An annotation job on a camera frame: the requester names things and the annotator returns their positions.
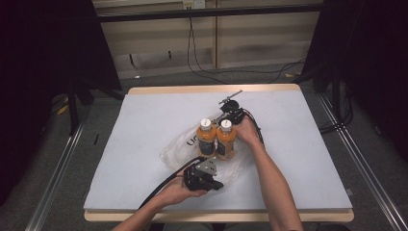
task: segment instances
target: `person's left hand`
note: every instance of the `person's left hand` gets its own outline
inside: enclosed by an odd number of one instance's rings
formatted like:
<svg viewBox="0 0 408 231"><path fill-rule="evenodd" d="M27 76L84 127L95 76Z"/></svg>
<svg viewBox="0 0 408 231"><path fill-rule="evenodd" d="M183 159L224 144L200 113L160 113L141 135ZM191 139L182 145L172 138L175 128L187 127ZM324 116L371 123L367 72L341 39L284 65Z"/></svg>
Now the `person's left hand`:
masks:
<svg viewBox="0 0 408 231"><path fill-rule="evenodd" d="M161 198L164 206L178 204L189 197L198 197L206 194L207 191L190 191L184 184L183 171L156 195Z"/></svg>

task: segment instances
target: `orange juice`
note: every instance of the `orange juice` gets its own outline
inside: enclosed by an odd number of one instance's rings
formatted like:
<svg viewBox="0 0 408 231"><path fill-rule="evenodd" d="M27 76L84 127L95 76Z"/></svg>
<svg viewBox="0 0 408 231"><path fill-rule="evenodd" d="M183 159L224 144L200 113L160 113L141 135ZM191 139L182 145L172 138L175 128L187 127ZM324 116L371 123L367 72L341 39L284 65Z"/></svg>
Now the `orange juice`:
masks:
<svg viewBox="0 0 408 231"><path fill-rule="evenodd" d="M229 161L234 157L234 140L237 136L230 120L223 120L217 128L217 156L222 161Z"/></svg>
<svg viewBox="0 0 408 231"><path fill-rule="evenodd" d="M211 120L204 118L196 132L198 138L198 155L203 157L213 157L216 155L217 129Z"/></svg>

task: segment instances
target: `person's left arm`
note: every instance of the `person's left arm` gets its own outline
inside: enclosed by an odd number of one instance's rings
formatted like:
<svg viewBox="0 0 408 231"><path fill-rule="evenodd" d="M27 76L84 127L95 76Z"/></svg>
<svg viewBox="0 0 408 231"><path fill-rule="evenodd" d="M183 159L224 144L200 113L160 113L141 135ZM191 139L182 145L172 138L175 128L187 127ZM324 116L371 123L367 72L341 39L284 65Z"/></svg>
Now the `person's left arm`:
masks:
<svg viewBox="0 0 408 231"><path fill-rule="evenodd" d="M198 197L206 193L207 191L204 190L190 191L184 185L183 177L176 177L143 207L121 222L114 231L143 230L146 224L165 206L178 204L189 197Z"/></svg>

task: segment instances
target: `electrical outlet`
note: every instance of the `electrical outlet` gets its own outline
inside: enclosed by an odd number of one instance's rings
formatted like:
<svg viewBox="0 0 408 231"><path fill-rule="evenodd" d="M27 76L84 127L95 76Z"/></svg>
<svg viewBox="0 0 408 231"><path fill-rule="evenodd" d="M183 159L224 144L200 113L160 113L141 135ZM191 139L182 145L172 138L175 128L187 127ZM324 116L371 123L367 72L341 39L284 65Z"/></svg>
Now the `electrical outlet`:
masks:
<svg viewBox="0 0 408 231"><path fill-rule="evenodd" d="M193 0L183 1L183 9L184 10L194 9L194 1Z"/></svg>
<svg viewBox="0 0 408 231"><path fill-rule="evenodd" d="M205 9L205 0L194 0L193 9Z"/></svg>

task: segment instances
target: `hand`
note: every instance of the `hand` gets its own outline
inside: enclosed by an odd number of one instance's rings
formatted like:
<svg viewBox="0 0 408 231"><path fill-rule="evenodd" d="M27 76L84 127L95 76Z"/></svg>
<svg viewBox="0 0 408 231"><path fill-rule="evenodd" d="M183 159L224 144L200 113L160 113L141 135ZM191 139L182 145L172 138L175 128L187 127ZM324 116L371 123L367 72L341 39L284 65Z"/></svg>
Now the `hand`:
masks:
<svg viewBox="0 0 408 231"><path fill-rule="evenodd" d="M237 131L237 137L246 144L251 146L261 142L259 140L255 125L248 116L245 116L242 119L242 122L235 125L234 128Z"/></svg>
<svg viewBox="0 0 408 231"><path fill-rule="evenodd" d="M207 193L205 190L190 191L184 184L183 172L180 174L181 175L177 175L175 179L168 182L168 184L156 195L156 197L161 198L164 207L167 205L178 204L189 197L198 197Z"/></svg>

